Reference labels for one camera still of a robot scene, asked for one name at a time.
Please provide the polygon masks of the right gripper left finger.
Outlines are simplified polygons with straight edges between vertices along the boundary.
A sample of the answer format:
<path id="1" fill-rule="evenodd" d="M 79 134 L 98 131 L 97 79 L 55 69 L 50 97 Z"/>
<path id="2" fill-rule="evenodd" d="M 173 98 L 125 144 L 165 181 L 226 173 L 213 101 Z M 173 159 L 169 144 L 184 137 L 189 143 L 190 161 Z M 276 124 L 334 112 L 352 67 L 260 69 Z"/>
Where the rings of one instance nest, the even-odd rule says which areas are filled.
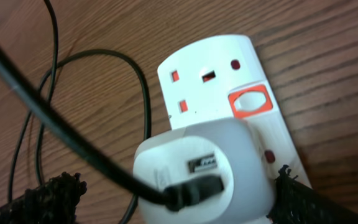
<path id="1" fill-rule="evenodd" d="M 86 191 L 79 173 L 64 172 L 0 207 L 0 224 L 75 224 L 76 206 Z"/>

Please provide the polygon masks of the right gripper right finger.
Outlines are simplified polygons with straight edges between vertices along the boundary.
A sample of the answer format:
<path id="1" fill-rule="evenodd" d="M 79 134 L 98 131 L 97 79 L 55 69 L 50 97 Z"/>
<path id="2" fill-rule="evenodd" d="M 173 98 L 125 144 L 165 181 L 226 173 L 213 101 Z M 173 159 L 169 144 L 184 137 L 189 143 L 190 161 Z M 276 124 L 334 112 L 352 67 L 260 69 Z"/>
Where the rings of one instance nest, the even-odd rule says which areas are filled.
<path id="1" fill-rule="evenodd" d="M 277 199 L 267 218 L 274 224 L 358 224 L 358 214 L 290 176 L 284 165 L 275 179 Z"/>

